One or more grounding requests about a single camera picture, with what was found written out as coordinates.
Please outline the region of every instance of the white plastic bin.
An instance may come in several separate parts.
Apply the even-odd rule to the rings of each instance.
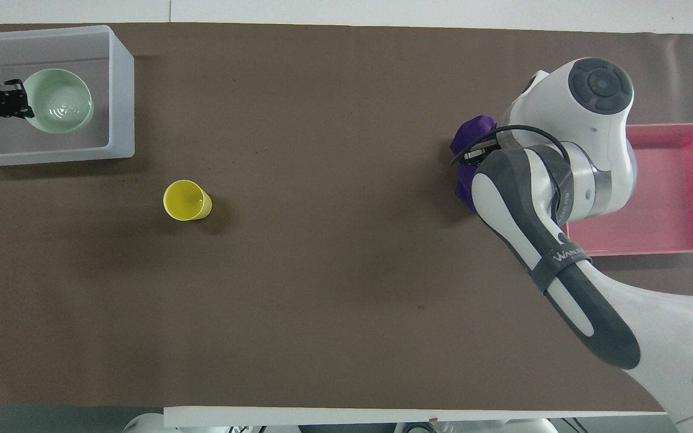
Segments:
[[[135,153],[134,66],[107,25],[0,33],[0,83],[34,72],[74,72],[90,88],[94,114],[67,134],[47,134],[22,118],[0,118],[0,165],[126,158]]]

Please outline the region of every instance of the light green bowl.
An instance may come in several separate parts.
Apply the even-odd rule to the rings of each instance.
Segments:
[[[64,69],[43,69],[23,83],[33,118],[25,118],[50,134],[74,132],[93,118],[93,97],[80,77]]]

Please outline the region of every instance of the black cable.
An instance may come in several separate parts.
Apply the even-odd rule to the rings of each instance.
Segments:
[[[423,428],[429,433],[436,433],[435,427],[428,422],[409,422],[404,427],[402,427],[402,433],[407,433],[415,428]]]
[[[585,426],[582,425],[582,423],[579,422],[578,419],[576,419],[575,417],[573,417],[572,419],[574,420],[575,423],[577,423],[577,425],[579,426],[579,428],[582,429],[582,433],[589,433],[589,431],[587,431],[587,429],[585,428]]]
[[[555,147],[557,147],[558,150],[561,151],[561,153],[563,154],[563,159],[565,159],[566,162],[570,162],[570,158],[568,156],[568,152],[566,151],[566,148],[564,148],[563,145],[561,145],[561,142],[558,139],[556,139],[554,135],[550,134],[550,132],[547,132],[541,128],[537,128],[536,126],[508,125],[508,126],[498,126],[497,128],[493,128],[491,131],[486,132],[486,134],[483,134],[480,137],[476,138],[475,140],[472,140],[472,143],[468,144],[467,147],[464,148],[464,150],[457,153],[456,156],[454,156],[454,158],[451,159],[451,165],[454,165],[457,162],[460,162],[462,159],[464,159],[464,156],[467,155],[474,146],[478,145],[478,143],[484,142],[484,141],[486,141],[486,139],[490,139],[491,137],[496,137],[496,135],[499,132],[514,131],[515,129],[518,129],[518,131],[534,132],[535,134],[539,134],[542,137],[545,137],[547,140],[550,140],[550,142],[553,145],[555,145]]]
[[[570,422],[569,422],[569,421],[568,421],[567,419],[565,419],[564,417],[562,417],[561,419],[563,420],[563,422],[564,422],[564,423],[568,424],[568,425],[569,425],[569,427],[571,427],[571,428],[572,428],[572,430],[574,430],[574,431],[576,431],[577,433],[579,433],[579,429],[578,429],[578,428],[576,428],[576,427],[574,427],[574,425],[573,425],[573,424],[571,424],[571,423],[570,423]]]

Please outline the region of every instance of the pink plastic bin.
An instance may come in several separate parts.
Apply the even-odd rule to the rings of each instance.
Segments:
[[[627,139],[638,160],[627,205],[564,231],[591,256],[693,251],[693,123],[630,125]]]

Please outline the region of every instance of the yellow cup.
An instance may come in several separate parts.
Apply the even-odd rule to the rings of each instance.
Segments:
[[[162,198],[167,214],[179,221],[199,220],[212,209],[210,195],[190,180],[177,180],[165,189]]]

